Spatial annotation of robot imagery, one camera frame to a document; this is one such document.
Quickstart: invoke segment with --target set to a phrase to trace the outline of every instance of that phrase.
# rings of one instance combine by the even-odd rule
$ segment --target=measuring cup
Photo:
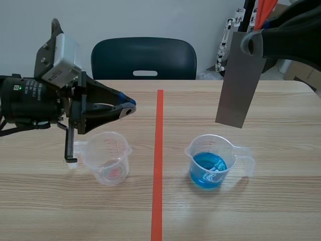
[[[74,154],[81,154],[84,164],[104,185],[116,185],[126,178],[131,153],[126,138],[116,132],[97,134],[87,142],[74,142]]]
[[[255,160],[247,147],[236,147],[227,139],[216,135],[196,137],[185,149],[191,158],[190,175],[201,187],[218,187],[238,160],[246,160],[245,172],[251,176]]]

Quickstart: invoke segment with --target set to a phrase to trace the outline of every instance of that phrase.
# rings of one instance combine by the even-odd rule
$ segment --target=gray metal plate
[[[266,59],[244,54],[246,33],[233,33],[215,122],[242,128]]]

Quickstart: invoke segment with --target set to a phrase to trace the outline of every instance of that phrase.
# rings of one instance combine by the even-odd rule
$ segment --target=robotic arm
[[[79,50],[78,43],[53,19],[51,38],[37,53],[34,78],[0,76],[0,121],[4,117],[0,137],[57,124],[66,131],[65,160],[71,168],[77,166],[74,129],[84,135],[136,110],[133,99],[81,71]],[[64,114],[69,118],[68,126],[61,123]],[[17,127],[3,130],[6,123]]]
[[[228,19],[225,25],[222,41],[220,42],[218,46],[218,53],[216,58],[216,64],[215,64],[215,71],[219,72],[223,77],[225,75],[225,66],[226,63],[224,63],[224,56],[226,55],[226,49],[227,49],[227,41],[229,38],[230,31],[232,27],[239,27],[241,22],[243,21],[245,14],[245,9],[238,9],[235,12],[235,17]],[[250,26],[254,26],[256,19],[256,9],[253,10],[253,13],[251,15],[250,19]]]

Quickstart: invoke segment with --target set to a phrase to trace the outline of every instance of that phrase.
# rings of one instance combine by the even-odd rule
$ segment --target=black chair
[[[94,47],[91,69],[94,79],[195,79],[196,53],[177,39],[108,39]],[[156,71],[157,76],[133,74],[142,70]]]

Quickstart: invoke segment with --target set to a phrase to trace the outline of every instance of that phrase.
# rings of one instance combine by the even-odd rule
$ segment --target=blue liquid
[[[194,160],[201,167],[210,171],[224,171],[227,169],[223,159],[213,153],[202,152],[195,155]],[[191,171],[192,180],[199,186],[204,188],[214,188],[221,185],[227,172],[225,173],[208,173],[200,168],[193,168]]]

